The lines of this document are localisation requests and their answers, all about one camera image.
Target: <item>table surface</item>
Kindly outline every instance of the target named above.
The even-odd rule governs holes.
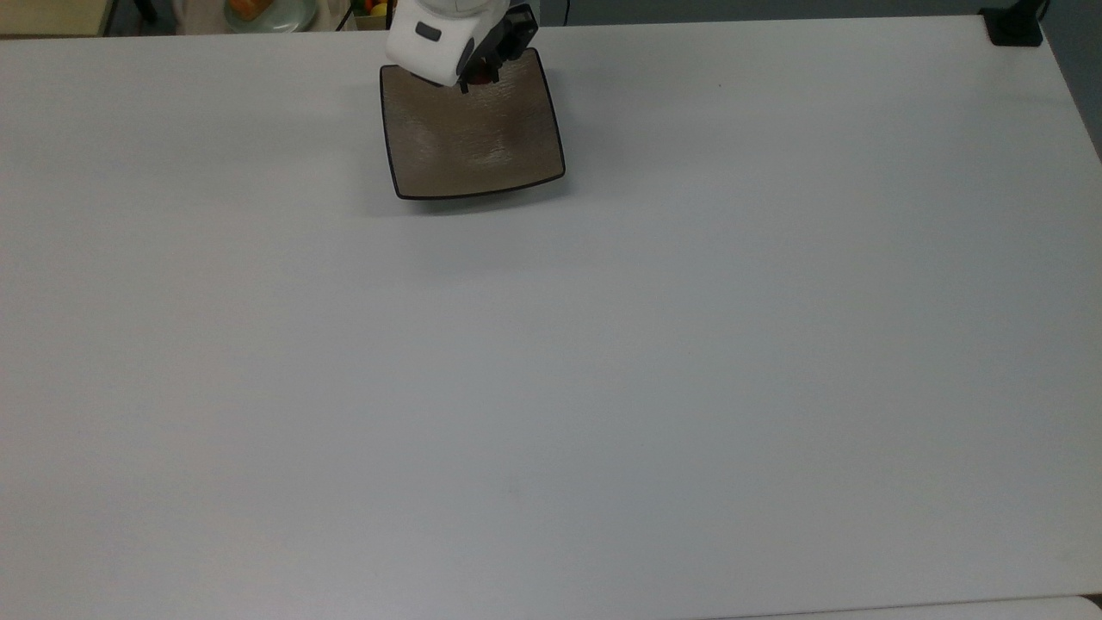
[[[1102,590],[1102,165],[1047,45],[536,44],[565,178],[441,207],[380,33],[0,43],[7,618]]]
[[[110,0],[0,0],[0,36],[99,36]]]

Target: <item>black bracket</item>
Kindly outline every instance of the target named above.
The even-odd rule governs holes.
[[[519,58],[539,28],[531,7],[511,7],[477,47],[474,47],[474,40],[468,43],[473,52],[464,54],[460,61],[460,66],[464,67],[457,72],[460,89],[466,94],[471,85],[496,84],[501,65]]]
[[[1039,47],[1045,36],[1040,33],[1037,10],[1046,1],[1018,0],[1009,9],[980,9],[991,42],[1007,47]]]

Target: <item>cable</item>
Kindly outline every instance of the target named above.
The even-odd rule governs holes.
[[[356,6],[356,0],[348,1],[348,10],[345,11],[345,17],[341,19],[341,23],[337,25],[337,32],[341,32],[341,29],[344,28],[345,22],[348,21],[348,18],[352,15],[352,8],[355,6]]]

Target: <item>brown plate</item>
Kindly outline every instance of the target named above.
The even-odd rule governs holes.
[[[382,128],[398,197],[436,199],[531,187],[566,171],[536,50],[497,84],[442,88],[398,65],[379,70]]]

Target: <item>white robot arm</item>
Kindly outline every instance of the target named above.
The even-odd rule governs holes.
[[[538,25],[527,4],[509,0],[401,0],[387,35],[387,56],[437,84],[497,81],[497,69],[516,59]]]

